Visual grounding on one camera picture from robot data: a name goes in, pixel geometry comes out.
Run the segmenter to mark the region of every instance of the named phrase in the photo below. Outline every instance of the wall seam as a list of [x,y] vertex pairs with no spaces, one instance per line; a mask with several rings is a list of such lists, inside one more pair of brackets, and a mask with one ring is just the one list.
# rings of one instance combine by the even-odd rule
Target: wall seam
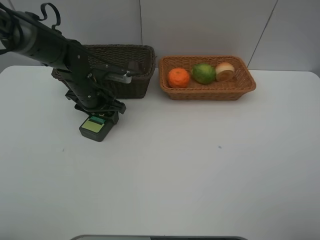
[[141,33],[141,45],[143,45],[143,36],[142,36],[142,16],[141,16],[141,0],[139,0],[139,11],[140,11],[140,33]]
[[249,68],[249,65],[250,65],[250,63],[251,63],[252,58],[254,57],[254,55],[255,55],[255,53],[256,53],[256,50],[257,50],[258,45],[259,45],[259,43],[260,43],[260,41],[261,41],[261,39],[262,39],[262,36],[264,35],[265,30],[266,30],[266,28],[267,28],[267,26],[268,26],[268,24],[269,24],[269,22],[270,22],[270,19],[271,19],[272,15],[274,14],[274,11],[275,11],[275,9],[276,9],[276,6],[277,6],[277,4],[278,4],[278,1],[279,1],[279,0],[276,0],[275,4],[274,4],[274,6],[273,6],[273,9],[272,9],[272,11],[271,11],[271,13],[270,13],[270,16],[269,16],[268,20],[266,21],[266,24],[265,24],[265,26],[264,26],[264,29],[263,29],[262,33],[261,33],[261,36],[260,36],[260,38],[259,38],[259,40],[258,40],[258,42],[257,42],[257,44],[256,44],[256,46],[255,46],[255,48],[254,48],[254,50],[253,50],[252,56],[251,56],[251,58],[250,58],[250,60],[249,60],[249,63],[248,63],[248,65],[247,65],[248,68]]
[[11,0],[8,0],[8,3],[9,3],[9,5],[10,5],[10,8],[11,8],[13,11],[15,11],[16,9],[15,9],[13,3],[11,2]]

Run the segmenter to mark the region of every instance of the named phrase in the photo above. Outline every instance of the orange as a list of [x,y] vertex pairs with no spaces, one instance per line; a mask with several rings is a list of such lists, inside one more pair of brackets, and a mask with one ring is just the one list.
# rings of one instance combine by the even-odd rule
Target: orange
[[174,68],[168,73],[168,83],[172,88],[186,88],[189,81],[190,75],[183,68]]

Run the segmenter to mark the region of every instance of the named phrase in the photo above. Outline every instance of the lime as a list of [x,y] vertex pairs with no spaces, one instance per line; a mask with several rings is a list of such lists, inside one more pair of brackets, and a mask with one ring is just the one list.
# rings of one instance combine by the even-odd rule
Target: lime
[[194,65],[191,74],[194,80],[200,84],[210,84],[216,79],[216,70],[207,63]]

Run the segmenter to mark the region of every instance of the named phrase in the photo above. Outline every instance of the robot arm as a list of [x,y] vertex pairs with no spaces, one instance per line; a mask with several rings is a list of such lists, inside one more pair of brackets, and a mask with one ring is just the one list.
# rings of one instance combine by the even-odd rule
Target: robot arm
[[[57,19],[57,23],[51,28],[41,23],[47,19],[47,5],[53,8]],[[0,40],[5,47],[0,50],[0,55],[11,51],[56,68],[70,89],[66,97],[76,103],[77,110],[89,115],[83,125],[102,126],[96,132],[96,127],[91,131],[82,125],[79,128],[81,134],[102,141],[118,122],[119,113],[125,112],[126,106],[117,101],[109,90],[104,89],[101,81],[130,83],[131,77],[139,72],[108,63],[90,53],[78,41],[62,36],[56,29],[61,22],[60,14],[51,3],[41,5],[43,19],[31,12],[13,11],[2,3],[0,9]],[[89,57],[104,64],[91,68]]]

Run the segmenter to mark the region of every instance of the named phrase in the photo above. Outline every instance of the wicker basket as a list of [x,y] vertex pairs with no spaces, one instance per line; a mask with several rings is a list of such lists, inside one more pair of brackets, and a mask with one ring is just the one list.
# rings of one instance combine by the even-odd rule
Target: wicker basket
[[[141,99],[146,95],[150,78],[156,67],[155,51],[152,47],[121,44],[85,45],[85,47],[106,62],[123,68],[127,68],[131,61],[138,62],[139,70],[143,75],[133,76],[129,84],[106,80],[103,86],[111,90],[118,99]],[[94,67],[103,62],[89,57],[89,64]],[[52,76],[66,84],[56,69],[53,69]]]
[[[202,85],[191,79],[187,88],[171,88],[168,84],[168,73],[174,68],[183,68],[189,73],[196,64],[206,63],[216,67],[219,63],[228,62],[235,68],[234,78],[227,82],[214,81]],[[160,86],[173,100],[237,100],[243,94],[256,89],[256,83],[245,63],[236,56],[165,56],[159,61]]]

